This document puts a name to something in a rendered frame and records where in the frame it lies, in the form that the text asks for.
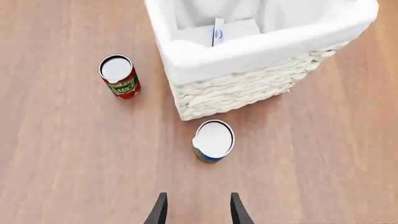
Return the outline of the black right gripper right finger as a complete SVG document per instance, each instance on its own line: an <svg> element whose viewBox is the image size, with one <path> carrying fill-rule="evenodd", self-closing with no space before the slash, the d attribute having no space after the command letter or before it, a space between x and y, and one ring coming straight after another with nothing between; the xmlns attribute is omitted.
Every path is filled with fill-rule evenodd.
<svg viewBox="0 0 398 224"><path fill-rule="evenodd" d="M230 210L233 224L254 224L236 192L231 194Z"/></svg>

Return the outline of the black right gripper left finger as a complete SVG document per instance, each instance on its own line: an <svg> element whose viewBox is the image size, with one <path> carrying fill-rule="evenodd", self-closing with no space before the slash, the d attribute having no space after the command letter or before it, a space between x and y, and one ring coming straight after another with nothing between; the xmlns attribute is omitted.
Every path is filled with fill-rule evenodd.
<svg viewBox="0 0 398 224"><path fill-rule="evenodd" d="M162 192L145 220L145 224L166 224L167 219L167 194Z"/></svg>

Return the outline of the blue alphabet soup tin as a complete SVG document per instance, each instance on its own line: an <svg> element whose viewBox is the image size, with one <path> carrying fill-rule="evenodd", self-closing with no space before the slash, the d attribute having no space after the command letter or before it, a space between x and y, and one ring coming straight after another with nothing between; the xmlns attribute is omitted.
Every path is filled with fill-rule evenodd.
<svg viewBox="0 0 398 224"><path fill-rule="evenodd" d="M193 151L202 162L214 164L233 149L236 138L228 123L219 119L204 121L192 139Z"/></svg>

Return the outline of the white woven basket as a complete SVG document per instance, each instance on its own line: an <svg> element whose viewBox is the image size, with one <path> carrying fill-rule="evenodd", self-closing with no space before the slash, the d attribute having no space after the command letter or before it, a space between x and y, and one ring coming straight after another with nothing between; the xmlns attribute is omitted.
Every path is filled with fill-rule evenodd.
<svg viewBox="0 0 398 224"><path fill-rule="evenodd" d="M377 18L377 0L144 0L182 121L288 91ZM223 43L205 26L224 19Z"/></svg>

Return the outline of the white cream cheese box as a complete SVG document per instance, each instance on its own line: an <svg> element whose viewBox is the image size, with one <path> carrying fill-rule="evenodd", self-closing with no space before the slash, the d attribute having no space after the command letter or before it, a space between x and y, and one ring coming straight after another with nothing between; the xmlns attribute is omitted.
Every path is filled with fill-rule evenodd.
<svg viewBox="0 0 398 224"><path fill-rule="evenodd" d="M205 41L207 47L214 47L223 43L224 19L216 17L212 26L205 26Z"/></svg>

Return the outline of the red tomato sauce tin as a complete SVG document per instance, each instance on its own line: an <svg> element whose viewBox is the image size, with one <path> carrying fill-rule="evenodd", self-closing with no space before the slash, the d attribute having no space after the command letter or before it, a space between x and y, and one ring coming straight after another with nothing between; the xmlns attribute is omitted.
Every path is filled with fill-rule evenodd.
<svg viewBox="0 0 398 224"><path fill-rule="evenodd" d="M133 98L141 90L134 65L129 57L112 54L105 57L98 66L102 80L118 98Z"/></svg>

